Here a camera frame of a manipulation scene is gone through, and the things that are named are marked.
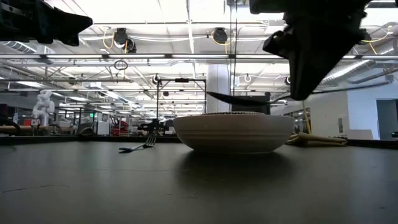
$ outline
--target table surface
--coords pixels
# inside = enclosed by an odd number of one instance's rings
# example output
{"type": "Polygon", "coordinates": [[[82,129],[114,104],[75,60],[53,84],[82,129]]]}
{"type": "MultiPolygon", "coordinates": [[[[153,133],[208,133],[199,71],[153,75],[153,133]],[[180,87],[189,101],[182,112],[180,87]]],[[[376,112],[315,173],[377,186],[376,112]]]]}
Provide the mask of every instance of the table surface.
{"type": "Polygon", "coordinates": [[[0,147],[2,223],[398,223],[398,151],[197,154],[128,142],[0,147]]]}

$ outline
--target ceiling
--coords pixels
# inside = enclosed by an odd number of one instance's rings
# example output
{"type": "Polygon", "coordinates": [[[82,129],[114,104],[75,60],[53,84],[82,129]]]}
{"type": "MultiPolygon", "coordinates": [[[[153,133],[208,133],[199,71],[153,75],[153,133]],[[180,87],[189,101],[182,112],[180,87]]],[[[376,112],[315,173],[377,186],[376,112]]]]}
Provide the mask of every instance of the ceiling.
{"type": "MultiPolygon", "coordinates": [[[[224,0],[46,0],[48,4],[57,7],[65,12],[89,16],[93,19],[94,25],[80,33],[80,46],[71,47],[59,41],[47,45],[56,54],[123,54],[124,50],[113,45],[107,48],[104,45],[111,45],[112,33],[118,27],[127,28],[128,35],[134,40],[138,54],[265,54],[262,51],[264,39],[277,30],[284,28],[282,14],[259,14],[249,13],[247,6],[239,6],[230,13],[229,6],[224,0]],[[223,27],[228,35],[228,42],[236,38],[236,42],[224,46],[216,44],[211,38],[211,33],[216,27],[223,27]]],[[[396,15],[398,9],[366,9],[367,18],[363,19],[361,27],[371,34],[373,40],[381,39],[373,43],[378,49],[389,44],[396,38],[396,15]]],[[[339,34],[331,34],[328,41],[340,41],[344,39],[339,34]]],[[[40,44],[36,42],[25,43],[37,48],[40,44]]],[[[2,54],[20,54],[20,52],[0,45],[2,54]]],[[[357,45],[352,54],[374,54],[368,45],[357,45]]],[[[129,79],[131,82],[103,82],[102,88],[109,89],[152,89],[152,77],[158,74],[160,78],[206,78],[207,66],[210,63],[225,63],[231,73],[236,75],[240,82],[236,85],[237,90],[287,90],[285,78],[289,75],[289,64],[284,60],[245,60],[236,63],[224,60],[212,62],[210,60],[151,60],[148,66],[147,60],[128,60],[136,63],[118,74],[120,79],[129,79]]],[[[118,73],[112,66],[102,65],[104,61],[99,60],[76,60],[78,63],[97,64],[97,66],[71,66],[74,62],[58,60],[59,64],[34,66],[34,60],[10,60],[16,66],[23,67],[32,72],[31,78],[43,78],[47,67],[47,74],[51,78],[67,79],[115,78],[118,73]]],[[[353,63],[354,61],[342,61],[340,65],[353,63]]],[[[17,87],[26,88],[24,85],[15,84],[17,87]]],[[[57,83],[57,88],[84,89],[82,83],[71,86],[68,83],[57,83]]],[[[168,99],[204,99],[204,94],[197,84],[170,83],[166,89],[197,89],[194,92],[173,93],[169,96],[160,96],[168,99]]],[[[139,92],[116,92],[119,96],[134,102],[141,103],[143,108],[150,108],[155,103],[153,94],[139,92]]],[[[65,96],[72,96],[74,93],[62,93],[65,96]]],[[[263,95],[264,92],[237,92],[236,94],[263,95]]],[[[80,97],[87,97],[95,102],[104,102],[104,98],[97,92],[91,94],[80,94],[80,97]]],[[[201,112],[203,101],[197,105],[190,102],[189,105],[180,105],[182,108],[190,108],[189,112],[201,112]]],[[[176,112],[172,107],[164,110],[176,112]]]]}

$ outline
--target fork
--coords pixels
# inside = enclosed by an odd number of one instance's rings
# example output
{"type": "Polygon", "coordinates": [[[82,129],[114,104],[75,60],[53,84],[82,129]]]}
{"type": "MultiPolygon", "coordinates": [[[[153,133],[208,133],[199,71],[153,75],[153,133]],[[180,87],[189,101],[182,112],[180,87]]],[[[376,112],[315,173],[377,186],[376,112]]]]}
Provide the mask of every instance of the fork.
{"type": "Polygon", "coordinates": [[[150,147],[154,147],[156,142],[156,136],[149,136],[147,138],[147,141],[144,144],[134,146],[134,147],[120,147],[119,150],[122,150],[121,153],[127,153],[127,152],[134,152],[136,150],[142,150],[142,149],[147,149],[150,147]]]}

